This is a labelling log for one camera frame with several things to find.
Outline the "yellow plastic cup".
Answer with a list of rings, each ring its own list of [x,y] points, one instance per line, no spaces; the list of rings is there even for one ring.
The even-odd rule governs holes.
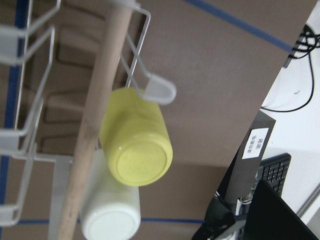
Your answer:
[[[152,184],[173,161],[173,148],[159,105],[143,100],[131,87],[110,94],[99,141],[111,174],[125,185]]]

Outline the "pale cream plastic cup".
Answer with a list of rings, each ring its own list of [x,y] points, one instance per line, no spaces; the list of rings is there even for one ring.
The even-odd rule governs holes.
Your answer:
[[[87,240],[129,240],[140,227],[139,188],[112,176],[102,149],[94,152],[79,215]]]

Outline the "black box with white label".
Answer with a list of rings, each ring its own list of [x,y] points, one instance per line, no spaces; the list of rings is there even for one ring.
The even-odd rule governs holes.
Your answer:
[[[235,214],[238,200],[250,193],[276,120],[259,111],[228,167],[217,192]]]

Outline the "black keyboard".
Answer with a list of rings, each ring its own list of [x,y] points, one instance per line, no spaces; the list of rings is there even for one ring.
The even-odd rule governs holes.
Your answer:
[[[256,172],[252,188],[255,189],[260,180],[265,180],[281,197],[291,159],[292,156],[286,152],[262,160]]]

